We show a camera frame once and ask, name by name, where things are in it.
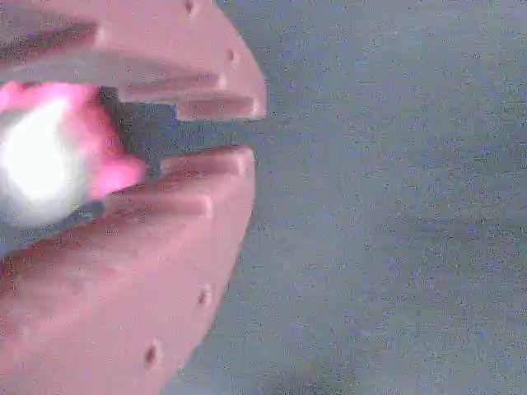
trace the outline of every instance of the gray surface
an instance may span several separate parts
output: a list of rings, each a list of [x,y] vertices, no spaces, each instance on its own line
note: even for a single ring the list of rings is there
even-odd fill
[[[527,4],[220,5],[269,117],[125,119],[152,161],[231,142],[258,159],[225,302],[166,393],[526,394]]]

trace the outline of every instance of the pink plastic part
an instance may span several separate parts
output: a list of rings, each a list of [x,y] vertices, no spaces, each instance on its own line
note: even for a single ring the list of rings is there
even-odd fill
[[[106,215],[2,262],[0,388],[154,394],[209,329],[254,199],[253,155],[165,160]]]
[[[78,155],[89,165],[91,200],[140,182],[145,171],[139,159],[124,154],[108,116],[94,103],[97,91],[86,84],[53,82],[27,86],[12,81],[0,88],[0,112],[31,109],[51,100],[67,105],[62,130],[72,134]]]
[[[116,87],[180,119],[262,118],[264,79],[211,0],[2,2],[0,80]]]

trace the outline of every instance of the gray fabric background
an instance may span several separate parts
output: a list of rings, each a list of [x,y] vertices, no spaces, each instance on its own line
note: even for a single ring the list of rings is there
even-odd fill
[[[257,156],[225,301],[165,392],[527,394],[527,2],[218,3],[268,78],[267,119],[123,119],[152,163]]]

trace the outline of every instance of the bright white light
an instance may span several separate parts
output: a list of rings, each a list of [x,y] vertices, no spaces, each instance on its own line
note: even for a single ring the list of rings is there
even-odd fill
[[[20,192],[33,202],[56,197],[67,187],[67,153],[59,136],[66,108],[62,100],[55,100],[29,112],[6,131],[3,167]]]

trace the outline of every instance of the small hole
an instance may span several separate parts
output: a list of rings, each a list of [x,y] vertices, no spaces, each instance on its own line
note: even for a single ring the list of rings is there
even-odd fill
[[[159,365],[161,362],[161,344],[158,341],[153,341],[147,348],[144,360],[147,369],[152,369]]]
[[[236,53],[232,49],[227,51],[227,60],[231,63],[236,60]]]
[[[204,286],[199,292],[198,306],[208,307],[212,303],[212,289],[210,286]]]
[[[186,0],[184,2],[184,9],[187,10],[187,14],[192,14],[192,11],[194,10],[194,1],[193,0]]]

